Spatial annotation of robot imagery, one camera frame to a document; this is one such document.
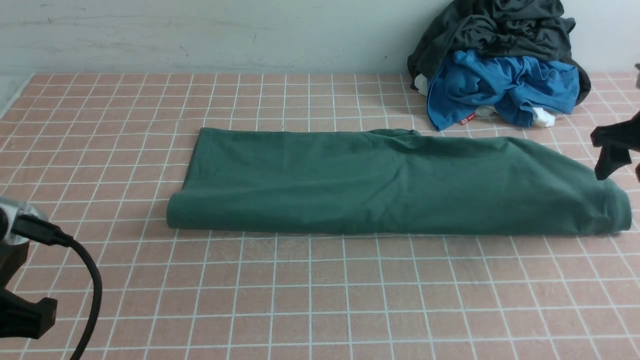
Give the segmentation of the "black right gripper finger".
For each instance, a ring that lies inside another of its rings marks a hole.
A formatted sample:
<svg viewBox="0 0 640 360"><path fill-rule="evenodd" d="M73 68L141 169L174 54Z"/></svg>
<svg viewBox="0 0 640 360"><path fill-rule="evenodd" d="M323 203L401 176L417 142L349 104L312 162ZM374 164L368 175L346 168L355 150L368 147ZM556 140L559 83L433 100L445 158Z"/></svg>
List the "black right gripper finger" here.
<svg viewBox="0 0 640 360"><path fill-rule="evenodd" d="M595 148L600 148L595 177L606 180L633 162L631 152L640 152L640 114L637 112L626 121L596 126L590 133L590 141Z"/></svg>

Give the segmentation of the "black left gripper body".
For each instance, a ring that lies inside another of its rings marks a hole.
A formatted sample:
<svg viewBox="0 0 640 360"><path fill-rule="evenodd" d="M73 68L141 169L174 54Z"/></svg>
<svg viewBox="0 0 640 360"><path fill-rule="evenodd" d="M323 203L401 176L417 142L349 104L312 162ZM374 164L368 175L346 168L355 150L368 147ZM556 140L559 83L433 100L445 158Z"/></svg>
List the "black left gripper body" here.
<svg viewBox="0 0 640 360"><path fill-rule="evenodd" d="M57 321L58 301L43 297L30 302L2 288L0 290L0 337L38 340Z"/></svg>

